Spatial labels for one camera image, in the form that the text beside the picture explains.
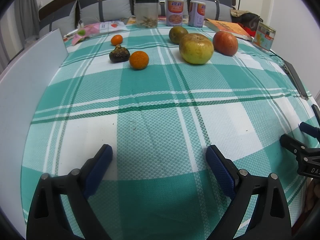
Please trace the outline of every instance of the apple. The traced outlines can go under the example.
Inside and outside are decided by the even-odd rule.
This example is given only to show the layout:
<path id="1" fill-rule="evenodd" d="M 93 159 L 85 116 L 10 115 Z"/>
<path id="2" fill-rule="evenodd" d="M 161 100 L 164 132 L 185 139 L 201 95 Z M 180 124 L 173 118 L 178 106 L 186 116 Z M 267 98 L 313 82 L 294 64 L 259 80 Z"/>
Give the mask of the apple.
<path id="1" fill-rule="evenodd" d="M 238 51 L 238 40 L 231 33 L 218 31 L 212 41 L 214 48 L 226 56 L 233 56 Z"/>
<path id="2" fill-rule="evenodd" d="M 191 64 L 205 64 L 213 54 L 213 44 L 204 35 L 189 33 L 179 43 L 182 58 Z"/>

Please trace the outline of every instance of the small orange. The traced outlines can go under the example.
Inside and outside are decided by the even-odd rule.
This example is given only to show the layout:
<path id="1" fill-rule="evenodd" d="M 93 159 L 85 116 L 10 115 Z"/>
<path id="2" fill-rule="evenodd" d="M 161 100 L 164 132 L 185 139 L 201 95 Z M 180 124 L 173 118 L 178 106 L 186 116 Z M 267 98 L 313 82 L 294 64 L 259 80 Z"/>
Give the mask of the small orange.
<path id="1" fill-rule="evenodd" d="M 136 51 L 131 54 L 129 62 L 134 69 L 144 69 L 149 63 L 149 56 L 144 51 Z"/>
<path id="2" fill-rule="evenodd" d="M 123 41 L 123 38 L 122 38 L 121 35 L 115 35 L 115 36 L 113 36 L 113 37 L 111 38 L 111 44 L 112 44 L 113 46 L 116 46 L 116 45 L 121 44 L 122 41 Z"/>

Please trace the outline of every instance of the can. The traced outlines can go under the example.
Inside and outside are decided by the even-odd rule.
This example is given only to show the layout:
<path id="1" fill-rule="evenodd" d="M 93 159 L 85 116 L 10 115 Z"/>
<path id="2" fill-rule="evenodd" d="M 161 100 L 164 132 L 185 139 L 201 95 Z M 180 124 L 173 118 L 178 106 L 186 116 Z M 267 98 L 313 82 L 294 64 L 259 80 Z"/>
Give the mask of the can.
<path id="1" fill-rule="evenodd" d="M 204 22 L 205 3 L 190 1 L 188 25 L 202 28 Z"/>
<path id="2" fill-rule="evenodd" d="M 263 22 L 259 22 L 253 44 L 259 48 L 270 51 L 275 35 L 275 29 L 265 25 Z"/>
<path id="3" fill-rule="evenodd" d="M 181 26 L 183 13 L 183 0 L 167 0 L 167 26 Z"/>

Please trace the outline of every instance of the glass jar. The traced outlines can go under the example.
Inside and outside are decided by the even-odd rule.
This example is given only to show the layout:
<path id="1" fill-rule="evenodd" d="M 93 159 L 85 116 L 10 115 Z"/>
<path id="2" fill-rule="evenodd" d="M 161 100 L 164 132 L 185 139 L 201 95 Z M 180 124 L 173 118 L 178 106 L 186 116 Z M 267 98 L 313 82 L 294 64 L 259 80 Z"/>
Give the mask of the glass jar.
<path id="1" fill-rule="evenodd" d="M 159 0 L 136 0 L 136 23 L 139 28 L 156 28 L 158 26 Z"/>

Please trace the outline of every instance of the white board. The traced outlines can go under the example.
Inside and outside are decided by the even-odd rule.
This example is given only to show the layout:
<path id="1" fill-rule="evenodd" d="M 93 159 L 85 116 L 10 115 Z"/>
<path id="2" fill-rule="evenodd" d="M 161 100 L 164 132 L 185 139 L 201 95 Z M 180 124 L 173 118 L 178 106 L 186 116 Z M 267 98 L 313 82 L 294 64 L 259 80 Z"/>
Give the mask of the white board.
<path id="1" fill-rule="evenodd" d="M 20 176 L 25 142 L 36 107 L 67 55 L 57 29 L 18 55 L 0 75 L 0 207 L 24 238 Z"/>

